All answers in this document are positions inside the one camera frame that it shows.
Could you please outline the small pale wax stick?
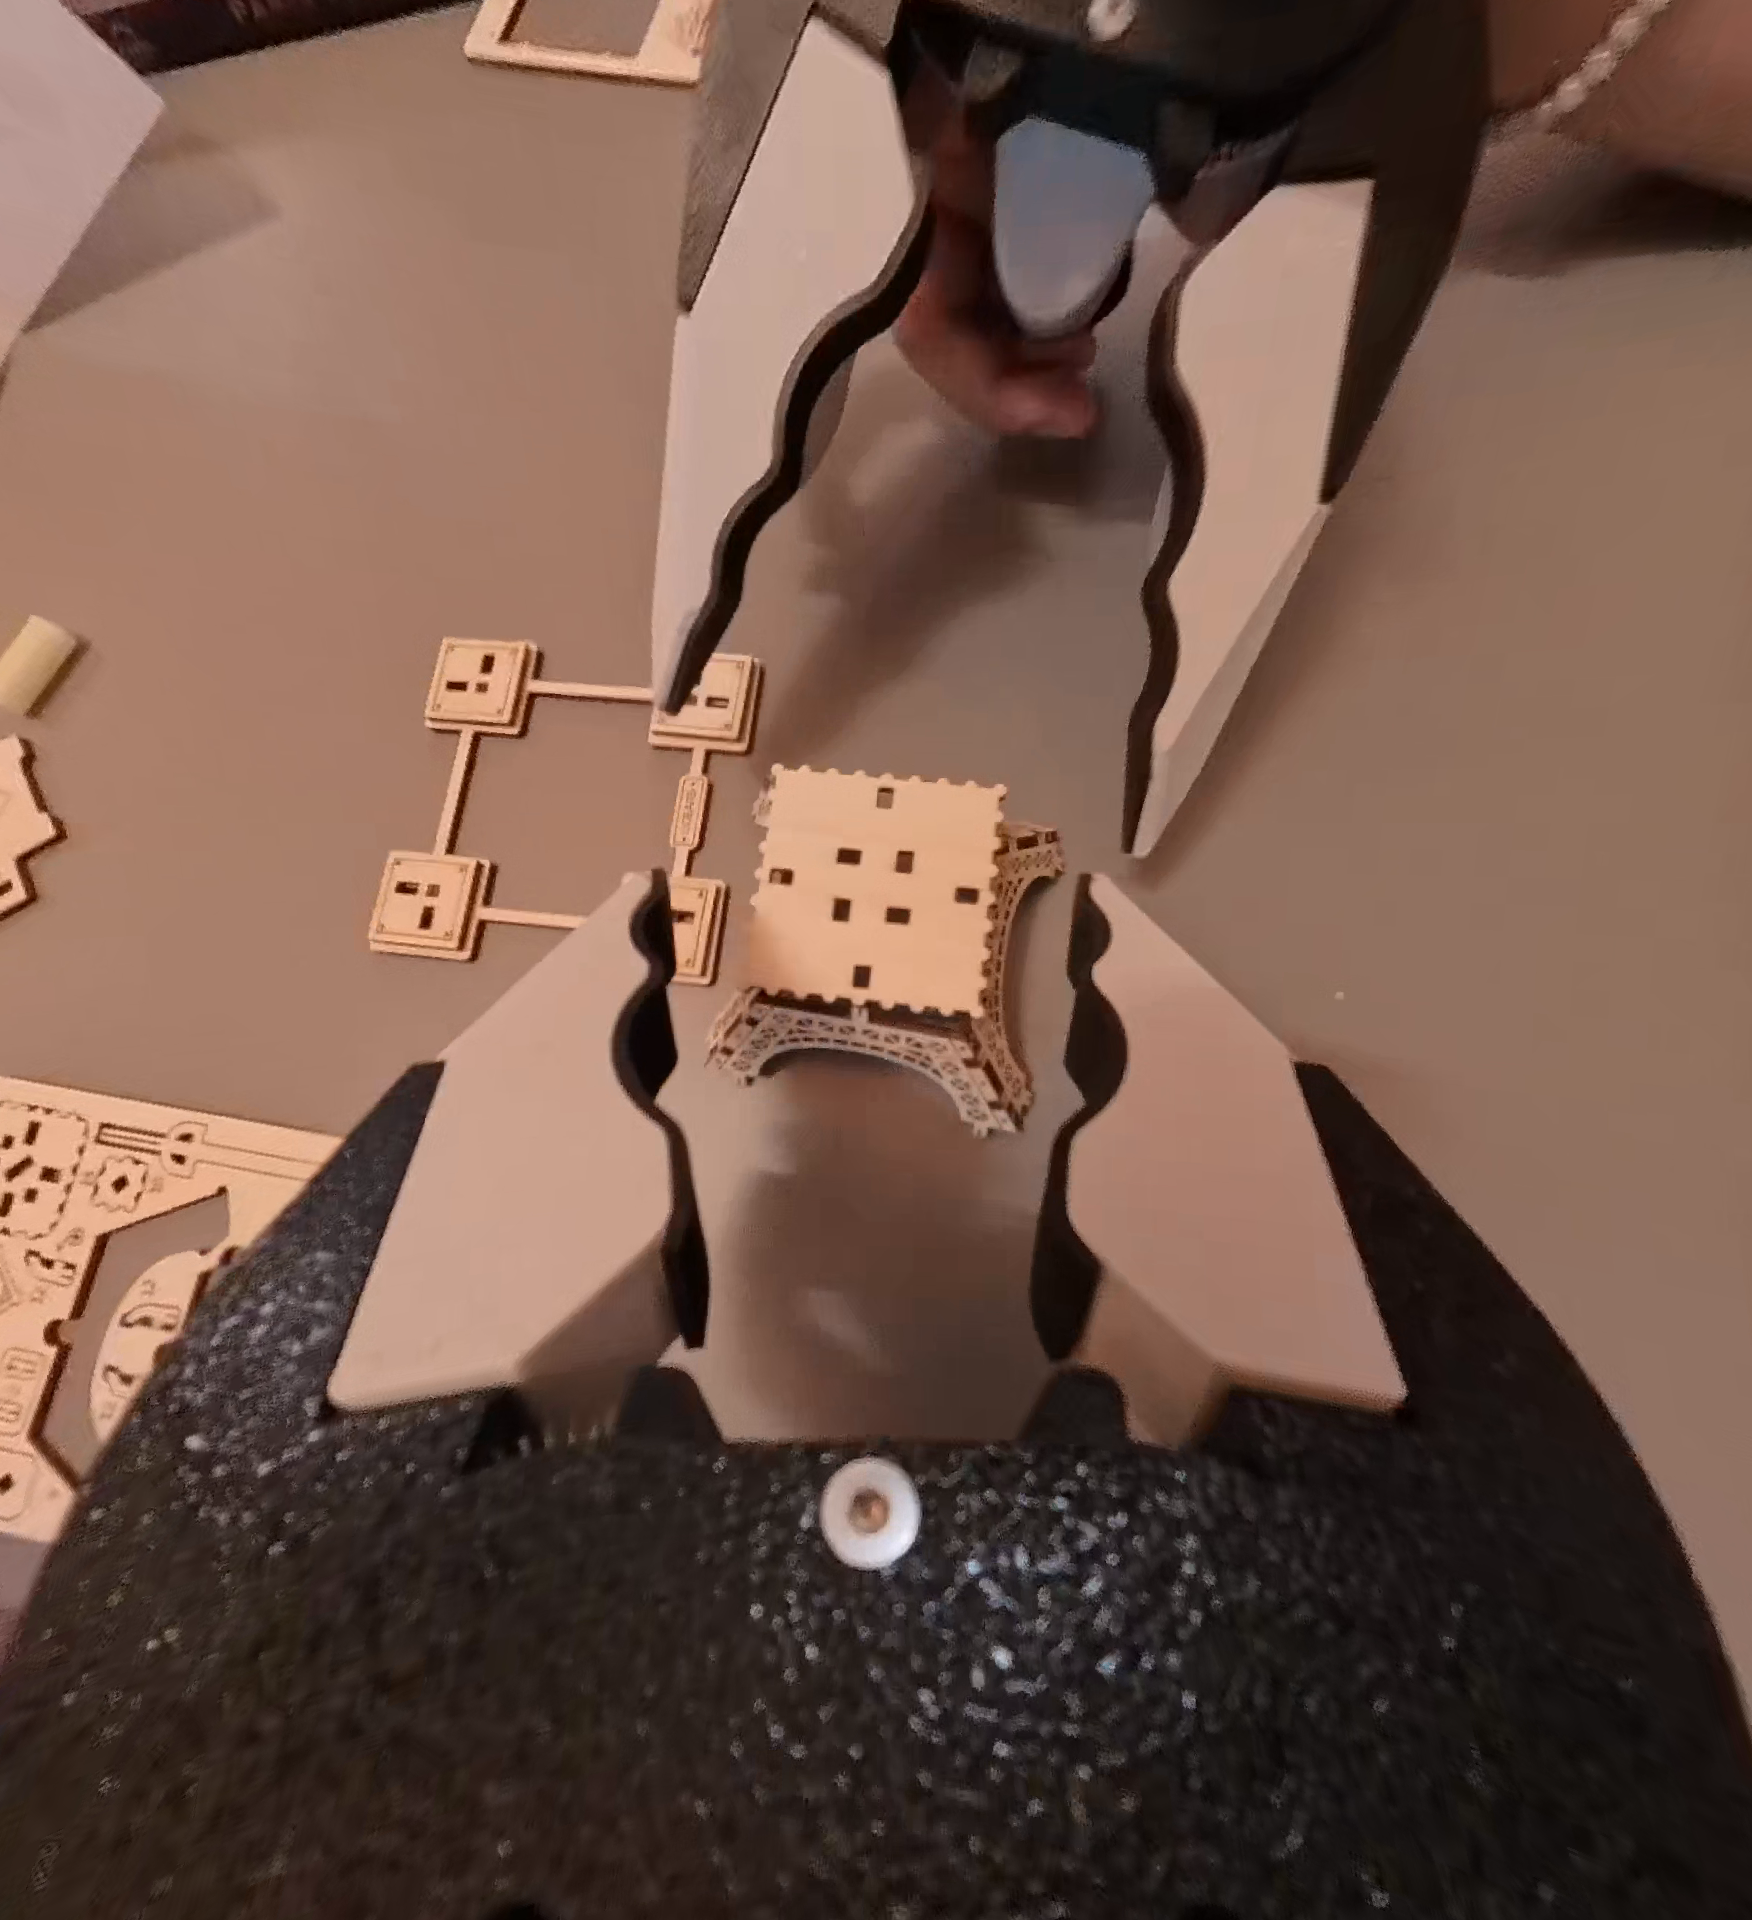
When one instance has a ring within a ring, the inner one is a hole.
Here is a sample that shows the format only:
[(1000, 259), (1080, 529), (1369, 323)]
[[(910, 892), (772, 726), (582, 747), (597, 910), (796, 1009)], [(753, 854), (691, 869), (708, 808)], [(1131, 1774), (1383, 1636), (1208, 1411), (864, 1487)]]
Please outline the small pale wax stick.
[(30, 613), (0, 651), (0, 710), (36, 713), (79, 660), (84, 641), (62, 623)]

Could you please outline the wooden tower arch base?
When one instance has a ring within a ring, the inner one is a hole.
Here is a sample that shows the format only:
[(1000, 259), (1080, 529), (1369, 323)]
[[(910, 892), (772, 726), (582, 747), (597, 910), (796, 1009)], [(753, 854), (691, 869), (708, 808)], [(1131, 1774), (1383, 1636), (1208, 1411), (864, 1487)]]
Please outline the wooden tower arch base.
[(708, 1064), (741, 1085), (796, 1053), (834, 1053), (911, 1069), (940, 1086), (976, 1137), (1018, 1133), (1032, 1109), (1032, 1074), (1009, 1029), (1011, 944), (1029, 892), (1065, 869), (1057, 828), (1029, 822), (999, 828), (980, 1013), (872, 1010), (747, 987), (712, 1027)]

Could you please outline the grey desk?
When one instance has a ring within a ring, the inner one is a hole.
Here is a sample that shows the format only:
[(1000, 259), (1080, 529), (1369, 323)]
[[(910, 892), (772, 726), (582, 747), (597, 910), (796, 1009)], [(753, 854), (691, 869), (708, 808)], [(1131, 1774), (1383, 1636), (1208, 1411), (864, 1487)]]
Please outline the grey desk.
[[(439, 640), (633, 683), (687, 99), (478, 67), (430, 11), (159, 84), (0, 390), (0, 651), (86, 641), (32, 741), (66, 828), (0, 921), (0, 1074), (344, 1133), (552, 948), (383, 957), (432, 838)], [(1022, 1135), (911, 1072), (704, 1067), (774, 763), (996, 780), (1332, 1067), (1558, 1327), (1679, 1525), (1752, 1725), (1752, 220), (1496, 150), (1365, 462), (1200, 785), (1119, 844), (1172, 236), (1088, 447), (953, 419), (890, 340), (756, 549), (754, 755), (713, 774), (717, 989), (669, 1103), (720, 1420), (999, 1430), (1074, 1105), (1068, 886), (1018, 925)], [(17, 724), (0, 716), (0, 734)]]

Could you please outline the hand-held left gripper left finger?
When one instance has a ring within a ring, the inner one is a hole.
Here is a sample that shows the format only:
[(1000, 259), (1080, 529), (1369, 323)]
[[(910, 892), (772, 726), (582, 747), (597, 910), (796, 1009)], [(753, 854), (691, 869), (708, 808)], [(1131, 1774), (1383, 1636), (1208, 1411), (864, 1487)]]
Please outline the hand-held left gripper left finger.
[(675, 1069), (669, 879), (633, 872), (438, 1055), (329, 1379), (344, 1411), (514, 1387), (612, 1414), (709, 1322)]

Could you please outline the person's right hand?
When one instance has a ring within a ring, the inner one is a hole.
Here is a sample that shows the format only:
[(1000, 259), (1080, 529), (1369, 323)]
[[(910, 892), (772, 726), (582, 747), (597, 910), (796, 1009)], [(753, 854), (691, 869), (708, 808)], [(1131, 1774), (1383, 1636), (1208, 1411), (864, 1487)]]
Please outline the person's right hand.
[(1002, 292), (981, 213), (943, 191), (929, 206), (929, 250), (894, 326), (911, 371), (999, 436), (1084, 438), (1099, 419), (1095, 331), (1030, 334)]

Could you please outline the wooden part sheet with cutouts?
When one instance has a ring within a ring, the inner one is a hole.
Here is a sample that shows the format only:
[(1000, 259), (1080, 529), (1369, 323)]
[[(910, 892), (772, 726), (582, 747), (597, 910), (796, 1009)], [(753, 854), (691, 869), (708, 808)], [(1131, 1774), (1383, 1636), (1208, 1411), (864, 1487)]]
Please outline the wooden part sheet with cutouts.
[(336, 1145), (0, 1077), (0, 1536), (58, 1534), (201, 1296)]

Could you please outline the wooden part sheet frame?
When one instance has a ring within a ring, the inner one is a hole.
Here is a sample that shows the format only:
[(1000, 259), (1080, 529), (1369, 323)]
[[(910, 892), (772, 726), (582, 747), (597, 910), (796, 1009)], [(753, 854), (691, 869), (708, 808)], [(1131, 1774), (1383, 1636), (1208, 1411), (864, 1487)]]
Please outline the wooden part sheet frame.
[(715, 1), (481, 1), (464, 53), (531, 72), (693, 89)]

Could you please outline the wooden four-pad foot frame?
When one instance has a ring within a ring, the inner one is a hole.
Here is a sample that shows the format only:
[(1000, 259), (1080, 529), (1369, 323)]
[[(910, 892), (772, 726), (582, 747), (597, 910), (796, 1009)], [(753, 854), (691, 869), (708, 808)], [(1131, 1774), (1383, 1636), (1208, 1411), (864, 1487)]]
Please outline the wooden four-pad foot frame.
[(383, 858), (367, 925), (369, 948), (383, 955), (470, 964), (489, 927), (578, 930), (585, 915), (497, 904), (493, 861), (458, 851), (478, 749), (486, 738), (525, 736), (538, 701), (644, 707), (648, 741), (687, 759), (675, 782), (669, 822), (673, 976), (689, 987), (715, 983), (729, 889), (720, 877), (697, 876), (695, 858), (713, 811), (713, 764), (720, 756), (751, 755), (762, 686), (758, 657), (715, 654), (684, 705), (663, 712), (652, 704), (646, 683), (547, 677), (533, 641), (442, 640), (432, 666), (426, 726), (452, 739), (449, 774), (432, 844), (390, 851)]

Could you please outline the purple puzzle box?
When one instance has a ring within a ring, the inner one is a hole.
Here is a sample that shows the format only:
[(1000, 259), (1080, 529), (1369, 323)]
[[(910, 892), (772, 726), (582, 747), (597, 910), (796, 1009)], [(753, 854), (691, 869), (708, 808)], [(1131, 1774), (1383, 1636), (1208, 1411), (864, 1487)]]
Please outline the purple puzzle box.
[(69, 1), (66, 7), (133, 71), (156, 77), (449, 9), (452, 1)]

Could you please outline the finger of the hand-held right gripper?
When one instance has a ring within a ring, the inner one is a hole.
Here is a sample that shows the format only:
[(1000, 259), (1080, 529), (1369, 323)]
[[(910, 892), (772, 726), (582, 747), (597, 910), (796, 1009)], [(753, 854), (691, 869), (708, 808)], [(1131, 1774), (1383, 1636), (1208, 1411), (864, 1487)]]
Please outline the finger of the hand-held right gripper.
[(1447, 271), (1481, 146), (1480, 119), (1398, 129), (1365, 174), (1276, 184), (1163, 297), (1126, 851), (1163, 838), (1263, 660)]
[(832, 379), (900, 314), (925, 188), (888, 57), (895, 3), (725, 3), (695, 106), (652, 595), (658, 707), (738, 610)]

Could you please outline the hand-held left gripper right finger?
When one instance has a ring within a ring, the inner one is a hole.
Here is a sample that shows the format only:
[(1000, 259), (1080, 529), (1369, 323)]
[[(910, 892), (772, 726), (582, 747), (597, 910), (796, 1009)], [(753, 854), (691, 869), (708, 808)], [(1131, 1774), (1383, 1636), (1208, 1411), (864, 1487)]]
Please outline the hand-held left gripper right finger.
[(1058, 1129), (1032, 1240), (1043, 1353), (1130, 1422), (1233, 1391), (1394, 1414), (1406, 1383), (1289, 1047), (1102, 874), (1080, 877)]

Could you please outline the square slotted wooden platform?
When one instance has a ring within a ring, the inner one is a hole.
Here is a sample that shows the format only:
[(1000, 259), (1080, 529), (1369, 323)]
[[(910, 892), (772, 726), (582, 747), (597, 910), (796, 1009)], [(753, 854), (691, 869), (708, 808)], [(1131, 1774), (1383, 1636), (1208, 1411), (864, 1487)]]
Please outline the square slotted wooden platform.
[(743, 983), (929, 1016), (984, 1009), (1004, 789), (776, 764)]

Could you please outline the person's right forearm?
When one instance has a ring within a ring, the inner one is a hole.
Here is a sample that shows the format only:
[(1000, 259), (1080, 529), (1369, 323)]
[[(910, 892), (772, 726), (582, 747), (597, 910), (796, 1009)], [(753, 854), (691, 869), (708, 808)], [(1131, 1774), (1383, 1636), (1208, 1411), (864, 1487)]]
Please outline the person's right forearm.
[(1752, 202), (1752, 1), (1491, 1), (1491, 101)]

